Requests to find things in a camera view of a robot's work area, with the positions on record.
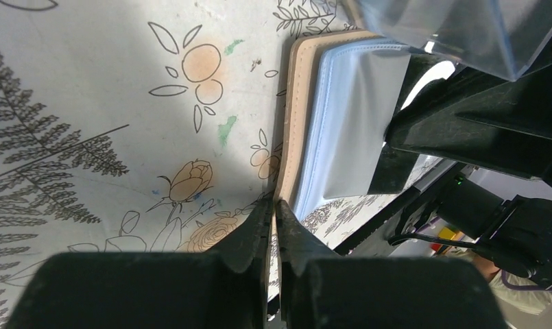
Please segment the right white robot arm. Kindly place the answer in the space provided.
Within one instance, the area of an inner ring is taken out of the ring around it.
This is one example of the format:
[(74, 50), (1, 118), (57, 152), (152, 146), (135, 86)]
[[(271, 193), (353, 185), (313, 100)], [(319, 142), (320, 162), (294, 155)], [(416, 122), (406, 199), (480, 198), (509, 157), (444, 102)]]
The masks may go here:
[[(421, 93), (390, 123), (387, 144), (552, 188), (552, 64), (515, 82), (464, 69)], [(552, 288), (552, 201), (504, 200), (460, 174), (425, 201), (466, 247), (504, 273)]]

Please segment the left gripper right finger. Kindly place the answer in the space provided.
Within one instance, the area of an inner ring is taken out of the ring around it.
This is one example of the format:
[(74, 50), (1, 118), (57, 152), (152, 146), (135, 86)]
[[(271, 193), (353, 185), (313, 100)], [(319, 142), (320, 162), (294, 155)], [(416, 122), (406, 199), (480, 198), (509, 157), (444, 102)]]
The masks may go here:
[(340, 256), (275, 207), (288, 328), (505, 328), (487, 282), (455, 258)]

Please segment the clear acrylic card box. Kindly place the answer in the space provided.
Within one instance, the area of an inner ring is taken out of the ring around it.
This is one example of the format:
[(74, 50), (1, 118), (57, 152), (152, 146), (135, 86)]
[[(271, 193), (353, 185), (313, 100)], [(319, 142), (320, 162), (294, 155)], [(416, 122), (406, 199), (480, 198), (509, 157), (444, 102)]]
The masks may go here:
[(552, 38), (552, 1), (343, 1), (348, 19), (427, 53), (515, 81)]

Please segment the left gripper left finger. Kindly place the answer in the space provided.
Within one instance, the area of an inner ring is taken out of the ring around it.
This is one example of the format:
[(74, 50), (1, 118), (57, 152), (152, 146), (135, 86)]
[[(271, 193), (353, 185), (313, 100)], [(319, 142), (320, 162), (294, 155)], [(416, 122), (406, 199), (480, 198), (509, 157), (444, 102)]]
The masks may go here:
[(205, 252), (49, 258), (8, 328), (264, 328), (272, 198)]

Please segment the tan card holder wallet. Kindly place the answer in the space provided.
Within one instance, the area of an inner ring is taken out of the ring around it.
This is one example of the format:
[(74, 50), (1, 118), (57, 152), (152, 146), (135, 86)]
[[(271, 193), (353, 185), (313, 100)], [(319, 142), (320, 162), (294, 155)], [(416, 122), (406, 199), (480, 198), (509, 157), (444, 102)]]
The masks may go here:
[(361, 30), (295, 41), (276, 196), (298, 220), (328, 200), (369, 193), (415, 54)]

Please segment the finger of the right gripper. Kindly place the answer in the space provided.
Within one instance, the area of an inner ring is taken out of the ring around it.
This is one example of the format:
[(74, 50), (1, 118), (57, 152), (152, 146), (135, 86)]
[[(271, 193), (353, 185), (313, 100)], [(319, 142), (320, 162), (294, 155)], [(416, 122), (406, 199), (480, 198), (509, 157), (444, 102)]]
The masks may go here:
[(552, 65), (508, 82), (465, 69), (422, 102), (407, 151), (552, 188)]

